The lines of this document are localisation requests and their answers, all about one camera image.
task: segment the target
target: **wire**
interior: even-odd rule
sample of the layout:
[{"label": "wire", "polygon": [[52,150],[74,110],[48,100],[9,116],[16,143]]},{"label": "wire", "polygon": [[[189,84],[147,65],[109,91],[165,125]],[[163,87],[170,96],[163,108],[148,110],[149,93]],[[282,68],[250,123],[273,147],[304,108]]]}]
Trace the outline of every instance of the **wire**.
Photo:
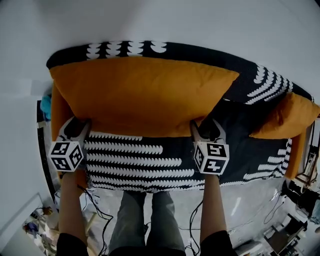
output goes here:
[{"label": "wire", "polygon": [[81,189],[88,197],[89,200],[92,202],[93,206],[95,207],[96,213],[98,214],[98,216],[104,220],[107,220],[106,224],[104,225],[103,231],[102,231],[102,242],[103,242],[103,246],[101,251],[99,252],[98,256],[104,255],[108,249],[107,243],[105,242],[105,231],[107,229],[108,224],[110,223],[110,221],[114,218],[112,215],[106,214],[103,211],[101,211],[99,209],[99,207],[96,205],[94,199],[92,198],[92,195],[82,186],[78,185],[78,188]]},{"label": "wire", "polygon": [[306,157],[306,162],[305,162],[305,166],[304,166],[304,169],[303,169],[303,173],[304,173],[304,172],[306,171],[306,169],[307,169],[308,160],[309,160],[309,157],[310,157],[310,155],[311,155],[310,149],[311,149],[312,143],[313,143],[313,141],[314,141],[315,126],[316,126],[316,121],[314,121],[314,122],[312,123],[312,134],[311,134],[310,147],[309,147],[309,151],[308,151],[308,154],[307,154],[307,157]]},{"label": "wire", "polygon": [[[280,204],[280,205],[275,209],[275,207],[277,206],[277,204],[278,204],[278,202],[279,202],[279,199],[280,199],[280,196],[278,197],[278,200],[276,201],[276,203],[275,203],[274,207],[272,208],[272,210],[265,216],[264,221],[263,221],[263,224],[264,224],[264,225],[268,224],[268,223],[272,220],[272,218],[275,216],[276,211],[284,204],[284,203]],[[271,218],[266,222],[266,219],[268,218],[268,216],[272,213],[272,211],[273,211],[274,209],[275,209],[275,211],[273,212]]]},{"label": "wire", "polygon": [[83,207],[81,212],[83,212],[84,209],[86,209],[86,207],[87,207],[87,194],[85,193],[85,206]]},{"label": "wire", "polygon": [[[190,215],[190,220],[189,220],[189,234],[190,234],[190,245],[186,246],[185,249],[191,249],[193,256],[197,256],[200,253],[200,247],[197,244],[193,234],[192,234],[192,223],[194,222],[195,216],[198,212],[199,207],[202,205],[203,200],[198,204],[198,206],[193,210],[193,212]],[[192,246],[192,241],[195,243],[195,246],[197,248],[197,252],[195,251],[195,249]]]},{"label": "wire", "polygon": [[[180,230],[190,230],[190,228],[181,228],[178,226]],[[200,230],[200,228],[191,228],[191,230]]]},{"label": "wire", "polygon": [[[278,194],[281,193],[281,190],[279,190],[281,186],[282,186],[282,185],[280,184],[280,185],[276,188],[276,191],[277,191]],[[275,198],[275,194],[270,198],[270,200],[269,200],[267,203],[265,203],[265,202],[261,203],[261,204],[259,205],[257,211],[255,211],[254,216],[250,217],[247,222],[245,222],[245,223],[243,223],[243,224],[239,224],[239,225],[237,225],[237,226],[233,226],[232,228],[229,228],[229,229],[227,230],[228,234],[230,234],[231,232],[237,230],[237,228],[242,228],[242,227],[244,227],[244,226],[246,226],[246,225],[249,225],[249,224],[253,223],[253,222],[254,222],[254,218],[255,218],[255,217],[267,206],[267,204],[268,204],[269,202],[271,202],[274,198]]]}]

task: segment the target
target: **black sleeve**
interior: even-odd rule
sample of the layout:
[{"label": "black sleeve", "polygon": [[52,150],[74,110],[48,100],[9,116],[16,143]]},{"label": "black sleeve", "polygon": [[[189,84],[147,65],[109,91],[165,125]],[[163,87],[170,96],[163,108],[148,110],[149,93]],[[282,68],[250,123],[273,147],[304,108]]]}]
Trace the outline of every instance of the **black sleeve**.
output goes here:
[{"label": "black sleeve", "polygon": [[200,256],[236,256],[227,231],[219,231],[209,235],[200,245]]},{"label": "black sleeve", "polygon": [[56,256],[88,256],[87,246],[79,238],[61,233],[56,245]]}]

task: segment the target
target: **floor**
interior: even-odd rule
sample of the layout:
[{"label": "floor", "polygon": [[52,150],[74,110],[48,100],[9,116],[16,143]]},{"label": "floor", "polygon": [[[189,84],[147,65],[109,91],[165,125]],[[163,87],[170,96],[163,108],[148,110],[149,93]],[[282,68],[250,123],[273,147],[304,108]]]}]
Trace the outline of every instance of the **floor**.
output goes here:
[{"label": "floor", "polygon": [[[45,146],[48,150],[51,144],[49,124],[44,129],[44,137]],[[52,178],[54,179],[56,187],[58,186],[58,177],[53,170],[51,163],[49,163],[49,168],[52,172]],[[281,204],[281,200],[278,201],[278,198],[279,190],[281,189],[283,182],[284,178],[275,178],[269,180],[256,180],[244,185],[224,186],[221,188],[227,229],[234,248],[250,239],[255,239],[256,241],[261,239],[263,237],[263,232],[269,229],[271,225],[278,224],[285,219],[290,207],[288,205],[290,203],[289,200],[285,201],[284,205],[275,212],[273,217],[272,214],[270,214],[265,220],[275,204],[277,203],[277,206]],[[104,235],[104,239],[108,245],[117,221],[117,212],[120,207],[123,192],[97,188],[93,194],[100,198],[98,201],[100,210],[114,217],[109,223]],[[184,245],[187,246],[190,244],[190,215],[201,202],[203,191],[173,191],[171,192],[171,197],[175,204],[175,218],[180,227]],[[152,194],[147,194],[144,204],[145,224],[151,219],[151,200]],[[81,198],[81,206],[83,209],[85,208],[83,211],[84,216],[86,219],[89,219],[92,212],[95,211],[93,205],[88,201],[86,203],[85,197],[83,196]],[[201,211],[200,207],[192,224],[193,229],[200,228]],[[90,239],[97,252],[101,250],[103,245],[102,231],[105,224],[105,220],[96,217],[89,232]],[[148,237],[149,230],[150,229],[148,229],[146,233],[146,238]],[[192,234],[195,240],[199,241],[200,231],[193,230]],[[187,249],[186,254],[191,256],[191,250]]]}]

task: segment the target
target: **black and white patterned blanket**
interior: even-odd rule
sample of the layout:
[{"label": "black and white patterned blanket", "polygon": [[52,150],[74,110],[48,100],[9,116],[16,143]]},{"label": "black and white patterned blanket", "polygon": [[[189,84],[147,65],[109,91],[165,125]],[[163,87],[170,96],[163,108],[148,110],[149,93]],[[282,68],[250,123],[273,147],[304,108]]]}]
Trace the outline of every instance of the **black and white patterned blanket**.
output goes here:
[{"label": "black and white patterned blanket", "polygon": [[[239,77],[212,111],[226,131],[230,146],[230,160],[220,183],[236,185],[284,175],[292,140],[255,139],[249,137],[250,130],[257,125],[258,117],[263,118],[271,110],[268,103],[285,93],[294,92],[310,100],[312,97],[267,67],[213,49],[158,41],[107,41],[71,47],[54,53],[47,67],[128,56],[190,61],[238,72]],[[265,109],[268,111],[261,114],[260,110]],[[85,148],[87,173],[94,187],[152,193],[204,188],[190,137],[149,138],[92,131]]]}]

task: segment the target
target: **black cable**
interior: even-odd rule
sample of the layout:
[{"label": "black cable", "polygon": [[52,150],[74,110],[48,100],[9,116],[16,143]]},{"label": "black cable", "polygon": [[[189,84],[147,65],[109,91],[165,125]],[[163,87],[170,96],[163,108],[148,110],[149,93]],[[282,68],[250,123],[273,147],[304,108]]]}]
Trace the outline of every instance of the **black cable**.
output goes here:
[{"label": "black cable", "polygon": [[[195,216],[198,212],[199,207],[202,205],[203,200],[198,204],[198,206],[193,210],[193,212],[190,215],[190,220],[189,220],[189,234],[190,234],[190,245],[186,246],[185,249],[191,249],[193,256],[197,256],[200,253],[200,247],[198,245],[198,243],[196,242],[194,236],[192,235],[192,223],[194,222]],[[192,241],[195,243],[196,248],[197,248],[197,252],[195,251],[195,249],[192,246]]]},{"label": "black cable", "polygon": [[83,207],[81,212],[83,212],[84,209],[86,209],[86,207],[87,207],[87,194],[85,193],[84,195],[85,195],[85,206]]},{"label": "black cable", "polygon": [[[272,218],[275,216],[276,211],[284,204],[284,203],[282,203],[282,204],[280,204],[280,205],[276,208],[279,200],[280,200],[280,196],[278,197],[278,200],[276,201],[276,203],[275,203],[274,207],[272,208],[272,210],[265,216],[264,221],[263,221],[263,224],[264,224],[264,225],[268,224],[268,223],[272,220]],[[266,222],[266,219],[268,218],[268,216],[272,213],[272,211],[273,211],[274,209],[275,209],[275,211],[273,212],[273,214],[272,214],[272,216],[271,216],[271,219],[269,219],[269,220]]]},{"label": "black cable", "polygon": [[99,207],[96,205],[94,199],[92,198],[92,195],[85,189],[83,188],[82,186],[78,185],[78,188],[81,189],[88,197],[89,197],[89,200],[92,202],[95,210],[96,210],[96,213],[98,214],[98,216],[104,220],[107,220],[106,224],[104,225],[104,228],[103,228],[103,231],[102,231],[102,242],[103,242],[103,246],[102,246],[102,249],[101,251],[99,252],[98,256],[101,256],[101,255],[104,255],[105,252],[107,251],[108,249],[108,246],[107,246],[107,243],[105,242],[105,231],[107,229],[107,226],[108,224],[110,223],[110,221],[114,218],[112,215],[109,215],[109,214],[106,214],[104,213],[103,211],[101,211],[99,209]]},{"label": "black cable", "polygon": [[[181,227],[179,227],[178,226],[178,228],[180,229],[180,230],[190,230],[189,228],[181,228]],[[191,228],[191,230],[200,230],[200,228]]]},{"label": "black cable", "polygon": [[308,154],[306,155],[306,162],[305,162],[305,166],[304,166],[304,169],[303,169],[303,173],[304,173],[304,172],[306,171],[306,169],[307,169],[308,160],[309,160],[309,157],[310,157],[310,148],[312,147],[312,143],[313,143],[313,141],[314,141],[315,126],[316,126],[316,122],[314,121],[314,122],[312,123],[312,134],[311,134],[310,147],[309,147]]},{"label": "black cable", "polygon": [[320,132],[319,132],[319,138],[318,138],[318,147],[317,147],[317,151],[316,151],[316,156],[319,157],[319,148],[320,148]]}]

